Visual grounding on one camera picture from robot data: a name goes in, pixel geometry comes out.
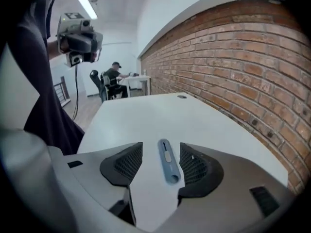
desk leg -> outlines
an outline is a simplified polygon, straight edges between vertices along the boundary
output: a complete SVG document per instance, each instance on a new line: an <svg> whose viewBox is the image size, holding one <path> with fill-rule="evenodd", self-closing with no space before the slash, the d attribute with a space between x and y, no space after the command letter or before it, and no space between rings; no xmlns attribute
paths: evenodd
<svg viewBox="0 0 311 233"><path fill-rule="evenodd" d="M130 83L129 81L126 82L126 89L127 89L127 97L131 97L131 92L130 92Z"/></svg>
<svg viewBox="0 0 311 233"><path fill-rule="evenodd" d="M147 90L148 90L148 95L150 95L150 79L147 79Z"/></svg>

wooden floor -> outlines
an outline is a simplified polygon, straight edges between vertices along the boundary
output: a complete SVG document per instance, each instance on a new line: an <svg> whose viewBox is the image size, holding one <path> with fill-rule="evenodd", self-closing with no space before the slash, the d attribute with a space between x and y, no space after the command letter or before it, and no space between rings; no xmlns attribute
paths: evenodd
<svg viewBox="0 0 311 233"><path fill-rule="evenodd" d="M142 96L143 92L140 90L131 91L132 97ZM66 104L63 108L67 114L72 118L74 108L76 106L76 95L70 97L71 101ZM78 114L74 120L84 131L87 130L93 117L101 106L102 101L99 95L87 97L86 93L79 93L79 107Z"/></svg>

person's arm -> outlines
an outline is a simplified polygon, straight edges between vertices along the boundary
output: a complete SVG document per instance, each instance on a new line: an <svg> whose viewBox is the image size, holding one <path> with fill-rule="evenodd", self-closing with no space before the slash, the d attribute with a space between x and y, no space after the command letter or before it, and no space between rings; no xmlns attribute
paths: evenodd
<svg viewBox="0 0 311 233"><path fill-rule="evenodd" d="M119 74L118 77L125 79L125 78L127 78L127 77L130 77L130 75Z"/></svg>
<svg viewBox="0 0 311 233"><path fill-rule="evenodd" d="M67 40L64 40L61 43L61 49L66 52L68 48L68 42ZM58 51L57 41L48 42L48 53L50 60L62 54Z"/></svg>

ceiling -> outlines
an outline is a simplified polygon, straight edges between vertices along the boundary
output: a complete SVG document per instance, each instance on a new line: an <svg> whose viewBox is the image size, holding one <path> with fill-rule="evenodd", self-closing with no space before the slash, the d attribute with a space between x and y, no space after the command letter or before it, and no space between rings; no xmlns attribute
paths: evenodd
<svg viewBox="0 0 311 233"><path fill-rule="evenodd" d="M90 0L98 16L93 21L98 31L105 25L125 24L136 25L145 0ZM88 17L78 0L55 0L51 17L51 38L54 38L60 15L65 12L79 12Z"/></svg>

ceiling fixture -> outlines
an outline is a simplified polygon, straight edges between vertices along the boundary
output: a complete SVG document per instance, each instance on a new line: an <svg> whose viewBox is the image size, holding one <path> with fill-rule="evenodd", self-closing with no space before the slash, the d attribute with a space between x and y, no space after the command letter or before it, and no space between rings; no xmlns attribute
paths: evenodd
<svg viewBox="0 0 311 233"><path fill-rule="evenodd" d="M98 18L89 0L79 0L79 2L83 6L83 8L86 10L87 14L89 15L91 19Z"/></svg>

